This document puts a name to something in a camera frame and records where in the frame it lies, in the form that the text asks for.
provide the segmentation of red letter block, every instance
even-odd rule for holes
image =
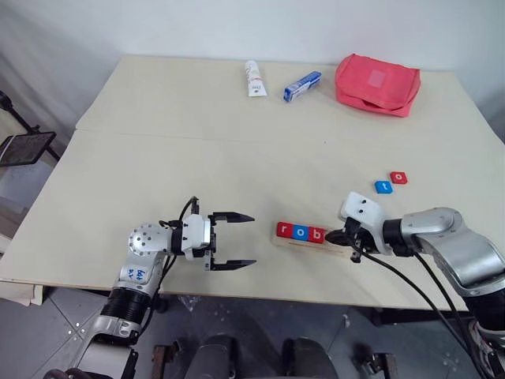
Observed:
[[[293,224],[292,223],[277,223],[277,235],[284,238],[293,237]]]
[[[407,175],[402,171],[391,172],[391,181],[394,184],[407,184]]]
[[[320,227],[309,227],[309,242],[323,243],[325,230]]]

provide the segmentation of blue letter block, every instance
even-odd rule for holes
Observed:
[[[293,227],[293,239],[297,239],[298,241],[308,241],[309,227],[303,227],[302,225],[295,225]]]
[[[393,187],[387,180],[378,180],[375,184],[377,193],[392,193]]]

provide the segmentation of black joint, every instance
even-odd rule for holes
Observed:
[[[402,237],[402,219],[386,220],[382,226],[384,242],[386,242],[395,255],[399,257],[412,257],[413,251],[407,247]]]
[[[465,297],[466,307],[487,330],[505,330],[505,288],[487,295]]]
[[[107,304],[100,314],[140,324],[150,303],[151,298],[142,292],[115,288],[110,292]]]

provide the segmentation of white wall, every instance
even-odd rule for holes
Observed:
[[[456,71],[505,139],[504,18],[503,0],[0,0],[0,89],[67,141],[124,53],[336,63],[356,52]]]

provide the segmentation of white tube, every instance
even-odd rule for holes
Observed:
[[[267,90],[261,80],[260,69],[254,61],[247,61],[245,63],[245,75],[247,75],[247,87],[249,90],[249,97],[266,96]]]

